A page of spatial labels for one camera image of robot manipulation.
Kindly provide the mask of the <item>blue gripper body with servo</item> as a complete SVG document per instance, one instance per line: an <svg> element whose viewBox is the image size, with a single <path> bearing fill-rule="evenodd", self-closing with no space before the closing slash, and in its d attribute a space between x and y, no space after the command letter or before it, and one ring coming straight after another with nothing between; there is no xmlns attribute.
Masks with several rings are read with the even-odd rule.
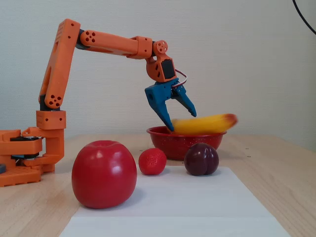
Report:
<svg viewBox="0 0 316 237"><path fill-rule="evenodd" d="M145 88L145 94L151 107L157 107L161 103L165 103L170 99L172 86L179 83L179 79L175 78L167 82L156 82Z"/></svg>

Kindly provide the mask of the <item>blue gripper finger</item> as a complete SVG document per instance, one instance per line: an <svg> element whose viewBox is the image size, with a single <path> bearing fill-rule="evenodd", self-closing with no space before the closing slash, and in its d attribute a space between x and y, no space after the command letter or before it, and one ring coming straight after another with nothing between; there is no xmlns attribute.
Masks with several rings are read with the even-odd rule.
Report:
<svg viewBox="0 0 316 237"><path fill-rule="evenodd" d="M173 87L171 89L171 98L176 99L180 104L182 104L192 116L197 116L195 106L186 95L186 89L184 86L180 85L178 87Z"/></svg>
<svg viewBox="0 0 316 237"><path fill-rule="evenodd" d="M165 101L162 102L151 102L150 103L151 108L155 111L155 113L158 115L158 117L161 119L161 121L165 124L165 126L170 130L173 131L174 127L171 122L169 113L167 111L167 106Z"/></svg>

